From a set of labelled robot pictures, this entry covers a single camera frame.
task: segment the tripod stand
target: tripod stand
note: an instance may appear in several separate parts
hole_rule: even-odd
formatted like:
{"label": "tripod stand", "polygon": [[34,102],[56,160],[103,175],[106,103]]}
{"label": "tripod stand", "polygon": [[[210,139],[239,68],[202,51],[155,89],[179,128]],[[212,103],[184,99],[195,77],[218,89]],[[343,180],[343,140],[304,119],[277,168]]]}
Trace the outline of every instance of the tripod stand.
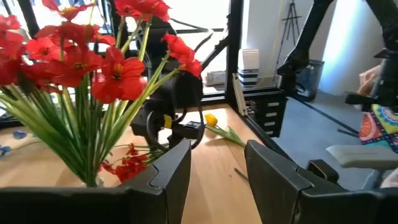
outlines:
{"label": "tripod stand", "polygon": [[287,14],[287,18],[283,19],[283,21],[285,21],[284,34],[282,35],[282,40],[280,42],[280,48],[278,53],[278,59],[276,61],[274,76],[276,75],[276,70],[278,69],[280,54],[282,53],[286,31],[287,31],[286,40],[289,40],[290,30],[292,30],[293,43],[294,45],[296,45],[296,32],[297,32],[297,37],[299,37],[300,35],[299,20],[298,20],[298,18],[300,17],[301,16],[297,16],[296,4],[294,3],[294,0],[292,0],[289,6],[289,12]]}

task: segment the chair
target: chair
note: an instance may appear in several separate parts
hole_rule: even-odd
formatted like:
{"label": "chair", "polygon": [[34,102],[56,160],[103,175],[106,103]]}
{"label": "chair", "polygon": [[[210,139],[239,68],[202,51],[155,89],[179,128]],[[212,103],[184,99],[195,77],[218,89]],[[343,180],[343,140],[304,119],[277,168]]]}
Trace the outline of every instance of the chair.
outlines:
{"label": "chair", "polygon": [[398,154],[383,146],[331,146],[326,150],[341,167],[374,169],[366,179],[363,189],[380,187],[385,171],[398,167]]}

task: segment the hand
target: hand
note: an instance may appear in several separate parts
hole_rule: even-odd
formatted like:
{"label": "hand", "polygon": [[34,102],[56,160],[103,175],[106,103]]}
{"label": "hand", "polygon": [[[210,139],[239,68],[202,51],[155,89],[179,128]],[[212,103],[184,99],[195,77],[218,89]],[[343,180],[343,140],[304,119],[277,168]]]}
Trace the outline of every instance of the hand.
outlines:
{"label": "hand", "polygon": [[364,73],[359,74],[359,82],[361,87],[358,90],[360,95],[369,95],[372,91],[373,82],[379,76],[381,65],[378,65]]}
{"label": "hand", "polygon": [[398,187],[398,168],[383,181],[380,188],[384,187]]}

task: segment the flower vase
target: flower vase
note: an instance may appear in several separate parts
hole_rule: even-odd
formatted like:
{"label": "flower vase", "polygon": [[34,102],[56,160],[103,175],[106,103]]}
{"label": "flower vase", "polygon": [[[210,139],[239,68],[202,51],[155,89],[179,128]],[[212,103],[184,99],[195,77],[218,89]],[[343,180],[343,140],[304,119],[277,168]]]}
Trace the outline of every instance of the flower vase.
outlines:
{"label": "flower vase", "polygon": [[[101,177],[95,177],[95,183],[97,184],[96,188],[104,188],[105,187],[105,181]],[[87,187],[86,183],[81,183],[80,187]]]}

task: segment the gray floor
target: gray floor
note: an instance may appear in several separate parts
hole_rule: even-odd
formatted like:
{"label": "gray floor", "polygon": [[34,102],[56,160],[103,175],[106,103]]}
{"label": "gray floor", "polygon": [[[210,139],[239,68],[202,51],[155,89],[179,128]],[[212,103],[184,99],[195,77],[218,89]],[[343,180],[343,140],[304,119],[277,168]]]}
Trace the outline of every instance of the gray floor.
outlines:
{"label": "gray floor", "polygon": [[[320,93],[312,105],[354,129],[358,130],[360,127],[362,113],[345,105],[342,99]],[[359,139],[338,133],[338,128],[341,127],[290,98],[281,135],[274,140],[298,165],[305,167],[309,160],[323,159],[339,173],[339,184],[342,187],[349,190],[360,189],[371,170],[343,169],[325,150],[336,144],[360,144]]]}

